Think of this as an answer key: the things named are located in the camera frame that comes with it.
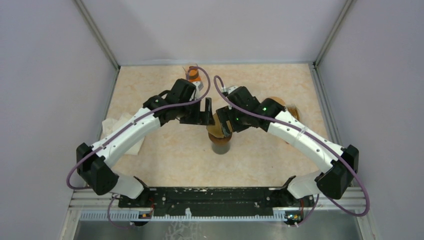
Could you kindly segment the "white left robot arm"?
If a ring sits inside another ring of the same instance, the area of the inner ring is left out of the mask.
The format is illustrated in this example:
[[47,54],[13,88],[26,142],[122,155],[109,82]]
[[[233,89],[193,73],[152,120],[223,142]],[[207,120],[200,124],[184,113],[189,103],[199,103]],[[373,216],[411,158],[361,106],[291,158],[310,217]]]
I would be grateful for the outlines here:
[[98,196],[107,193],[130,198],[138,207],[149,203],[147,187],[135,176],[114,172],[112,167],[136,143],[166,123],[210,126],[215,123],[212,99],[199,96],[199,86],[186,79],[177,79],[170,90],[150,97],[138,112],[110,135],[76,148],[78,175]]

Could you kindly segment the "brown paper coffee filter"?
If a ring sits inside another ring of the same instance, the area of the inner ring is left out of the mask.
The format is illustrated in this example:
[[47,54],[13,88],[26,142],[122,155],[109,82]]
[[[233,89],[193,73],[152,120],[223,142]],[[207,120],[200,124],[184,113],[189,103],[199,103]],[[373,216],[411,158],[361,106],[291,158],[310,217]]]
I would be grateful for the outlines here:
[[206,126],[206,130],[210,137],[214,137],[216,139],[223,139],[223,138],[228,138],[230,135],[233,134],[233,132],[230,131],[228,135],[225,135],[217,113],[213,114],[213,120],[214,120],[214,125]]

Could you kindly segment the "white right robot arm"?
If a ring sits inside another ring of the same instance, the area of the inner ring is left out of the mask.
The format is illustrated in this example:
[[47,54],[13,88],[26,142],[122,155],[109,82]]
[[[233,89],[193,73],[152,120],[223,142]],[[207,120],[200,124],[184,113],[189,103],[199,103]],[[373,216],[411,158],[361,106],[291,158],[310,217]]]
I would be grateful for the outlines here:
[[316,172],[288,181],[281,193],[284,204],[295,206],[301,198],[320,193],[335,200],[342,198],[354,179],[348,168],[358,171],[359,150],[355,146],[342,147],[321,137],[296,119],[277,97],[259,102],[245,86],[221,88],[220,93],[230,102],[216,111],[225,136],[260,128],[283,139],[318,167]]

